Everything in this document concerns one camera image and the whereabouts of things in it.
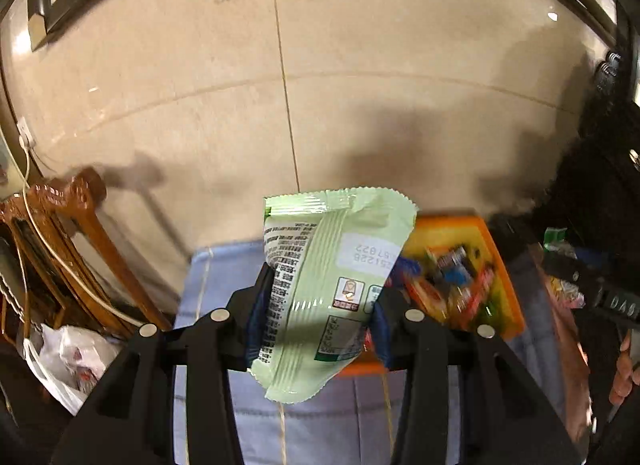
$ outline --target green package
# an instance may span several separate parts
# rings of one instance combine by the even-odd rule
[[[267,398],[306,400],[358,356],[415,215],[411,200],[383,188],[265,200],[264,251],[275,278],[251,372]]]

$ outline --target plaid cloth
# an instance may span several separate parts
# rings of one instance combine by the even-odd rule
[[[536,381],[563,412],[562,377],[546,291],[530,260],[516,261],[511,277],[531,327],[510,342]],[[192,324],[224,307],[236,289],[246,288],[264,262],[262,241],[210,247],[196,253],[185,281],[175,327]],[[330,380],[313,398],[283,405],[264,398],[249,373],[230,371],[231,395],[244,462],[247,465],[333,465],[389,461],[404,393],[404,371]],[[177,369],[174,454],[188,463],[186,370]],[[458,463],[460,395],[457,369],[449,368],[447,464]]]

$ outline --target finger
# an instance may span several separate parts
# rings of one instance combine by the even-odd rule
[[[620,351],[626,351],[631,346],[631,331],[626,332],[625,339],[620,344]]]
[[[633,387],[634,384],[632,384],[629,379],[624,379],[616,373],[616,376],[613,379],[613,385],[611,386],[612,390],[614,390],[621,397],[626,398],[629,396],[629,393],[631,393],[631,389]]]
[[[615,391],[611,391],[609,393],[609,401],[613,405],[620,405],[623,401],[625,401],[625,399],[621,397],[619,394],[617,394]]]
[[[616,368],[618,368],[618,372],[623,379],[626,380],[631,376],[631,373],[634,372],[634,365],[628,353],[622,353],[622,355],[618,357]]]

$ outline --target wall outlet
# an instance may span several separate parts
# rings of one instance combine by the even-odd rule
[[[36,139],[33,138],[24,116],[18,120],[18,131],[20,132],[24,146],[28,149],[33,149],[36,146]]]

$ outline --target orange plastic basket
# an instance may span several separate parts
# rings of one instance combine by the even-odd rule
[[[511,339],[524,331],[525,321],[518,298],[509,279],[500,253],[484,220],[478,216],[419,216],[414,231],[402,249],[402,255],[416,257],[424,249],[441,254],[456,245],[470,245],[480,250],[483,260],[491,260],[495,267],[494,293],[500,301],[504,325],[500,336]],[[366,375],[386,372],[373,351],[362,352],[339,376]]]

